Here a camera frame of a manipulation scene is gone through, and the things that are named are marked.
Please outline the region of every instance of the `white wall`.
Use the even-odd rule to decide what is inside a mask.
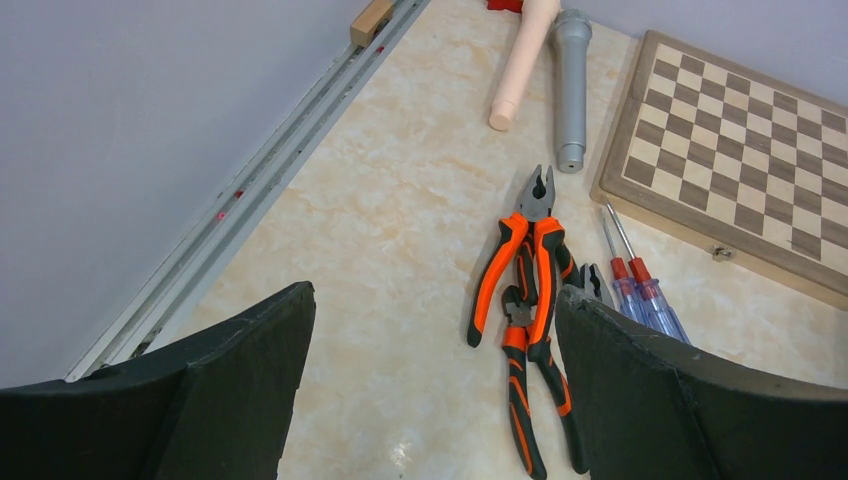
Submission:
[[[368,2],[0,3],[0,387],[94,343]]]
[[[659,30],[848,105],[845,0],[572,0],[563,5],[635,37]]]

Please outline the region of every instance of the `screwdriver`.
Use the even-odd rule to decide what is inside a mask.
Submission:
[[[607,203],[607,210],[609,210],[612,221],[615,223],[615,228],[618,230],[619,235],[621,235],[621,239],[624,240],[624,247],[627,249],[627,253],[630,254],[631,260],[628,264],[636,280],[637,291],[642,297],[642,307],[645,310],[645,318],[647,319],[648,326],[691,345],[692,342],[689,341],[689,337],[686,336],[683,326],[680,325],[677,314],[669,306],[665,295],[660,289],[660,281],[651,277],[651,274],[648,273],[648,268],[645,266],[645,262],[641,257],[637,257],[633,253],[633,246],[630,245],[630,239],[624,233],[624,227],[621,226],[621,220],[618,219],[615,208],[613,208],[609,199],[604,198],[604,200]]]
[[[607,243],[609,243],[612,253],[612,260],[610,260],[613,275],[612,287],[618,295],[618,311],[634,322],[650,327],[651,325],[648,325],[648,320],[645,317],[645,310],[642,308],[642,302],[636,293],[636,281],[627,272],[624,259],[615,253],[615,244],[613,244],[612,235],[609,233],[607,219],[603,215],[601,215],[601,224],[604,227],[604,236],[607,237]]]

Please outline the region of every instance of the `chessboard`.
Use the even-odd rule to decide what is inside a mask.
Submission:
[[[848,309],[848,109],[657,32],[592,196]]]

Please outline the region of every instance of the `brown square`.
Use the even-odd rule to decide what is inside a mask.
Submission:
[[[774,92],[774,106],[787,112],[798,113],[798,100],[778,91]]]
[[[804,117],[798,117],[798,133],[803,133],[808,137],[821,140],[821,124],[807,120]]]
[[[706,189],[683,180],[683,183],[680,185],[680,197],[678,200],[686,205],[691,205],[698,210],[706,211],[707,198],[709,198],[709,196],[710,192]]]
[[[703,110],[698,110],[695,113],[695,125],[703,127],[713,133],[721,133],[721,119],[712,113],[707,113]]]
[[[710,79],[701,80],[701,93],[724,101],[724,85],[719,85]]]
[[[689,88],[686,85],[683,85],[682,83],[678,83],[674,87],[674,98],[682,102],[686,102],[689,105],[692,105],[693,107],[698,106],[698,97],[700,95],[701,94],[698,93],[697,90]]]
[[[680,68],[675,67],[674,65],[664,62],[662,60],[657,60],[656,65],[654,65],[654,73],[661,77],[665,77],[674,82],[677,81],[677,73],[680,71]]]
[[[723,153],[730,158],[742,161],[742,153],[745,151],[745,146],[741,143],[733,140],[732,138],[727,138],[724,135],[719,135],[718,137],[718,147],[716,150],[719,153]]]
[[[777,123],[771,124],[771,138],[777,140],[780,143],[785,143],[790,147],[795,147],[798,145],[798,132],[786,128],[783,125],[779,125]]]
[[[822,239],[848,249],[848,227],[822,218]]]
[[[739,195],[739,182],[718,172],[713,172],[710,191],[735,202]]]
[[[660,156],[657,159],[657,168],[682,178],[685,167],[686,160],[684,158],[678,157],[667,150],[660,150]]]
[[[624,176],[650,188],[654,183],[654,170],[656,169],[653,166],[630,157],[627,160],[627,168],[624,169]]]
[[[792,229],[792,250],[816,260],[821,260],[821,238],[809,233]]]
[[[739,172],[739,183],[744,183],[753,189],[765,192],[768,185],[768,174],[743,163],[742,170]]]
[[[821,195],[795,185],[795,205],[821,215]]]
[[[762,236],[764,218],[765,217],[762,213],[756,210],[751,210],[741,203],[737,203],[736,217],[733,219],[733,224],[739,228],[744,228],[751,233]]]
[[[645,97],[645,103],[656,107],[661,112],[671,111],[671,100],[671,97],[656,90],[648,90],[648,95]]]
[[[689,70],[696,75],[704,74],[704,62],[692,58],[689,55],[683,55],[683,59],[680,61],[680,68]]]
[[[758,117],[763,117],[766,120],[771,120],[773,108],[774,107],[768,103],[757,100],[756,98],[748,99],[748,113],[752,113]]]
[[[771,138],[753,130],[745,132],[745,145],[758,152],[771,155]]]
[[[848,187],[829,178],[822,178],[822,197],[848,207]]]
[[[692,122],[684,120],[674,114],[668,115],[668,121],[665,124],[666,130],[676,133],[683,138],[692,138],[692,127]]]
[[[839,115],[836,115],[835,113],[830,113],[827,110],[822,110],[822,125],[831,130],[846,133],[845,117],[841,117]]]
[[[833,145],[822,143],[822,158],[842,168],[848,168],[848,152]]]
[[[806,170],[810,173],[821,175],[822,174],[822,162],[821,158],[811,155],[807,152],[803,152],[798,150],[795,152],[795,165],[798,168]]]
[[[665,130],[644,120],[639,120],[639,126],[636,127],[637,138],[641,138],[651,145],[658,147],[662,146],[662,137],[664,134]]]
[[[751,93],[751,81],[732,73],[727,74],[727,88],[732,88],[745,95]]]
[[[748,112],[739,107],[734,107],[729,103],[724,104],[724,109],[721,111],[721,118],[730,120],[731,122],[737,125],[742,125],[743,127],[748,126]]]
[[[769,157],[769,175],[795,183],[795,165],[776,157]]]
[[[781,222],[792,225],[792,204],[783,200],[766,195],[766,215],[780,220]]]
[[[712,170],[713,164],[715,164],[715,150],[695,142],[690,142],[689,153],[686,155],[686,158]]]

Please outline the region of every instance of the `beige marble surface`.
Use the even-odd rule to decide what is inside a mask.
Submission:
[[[253,232],[179,337],[297,280],[318,313],[280,478],[525,478],[506,410],[504,320],[465,344],[470,295],[496,222],[551,164],[551,56],[516,124],[486,124],[518,17],[433,0]],[[591,174],[636,42],[595,26],[589,152],[557,174],[554,215],[578,260],[609,257]],[[629,219],[697,347],[792,378],[848,387],[848,314]],[[550,478],[576,477],[538,372],[534,428]]]

